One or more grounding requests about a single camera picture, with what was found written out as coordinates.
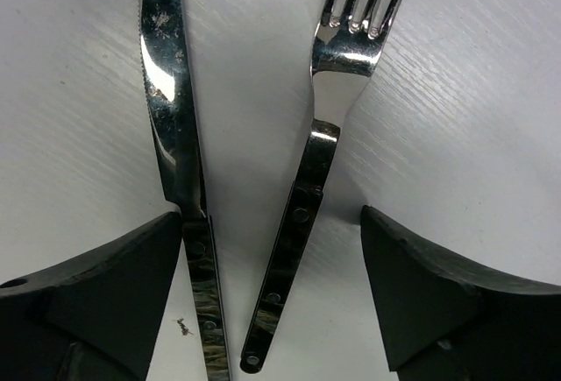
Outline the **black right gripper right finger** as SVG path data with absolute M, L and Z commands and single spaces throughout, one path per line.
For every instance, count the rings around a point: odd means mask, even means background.
M 387 364 L 399 379 L 559 379 L 559 286 L 477 263 L 369 206 L 360 235 Z

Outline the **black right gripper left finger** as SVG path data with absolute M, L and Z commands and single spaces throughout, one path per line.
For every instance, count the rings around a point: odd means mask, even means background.
M 166 213 L 1 285 L 3 380 L 144 380 L 181 243 Z

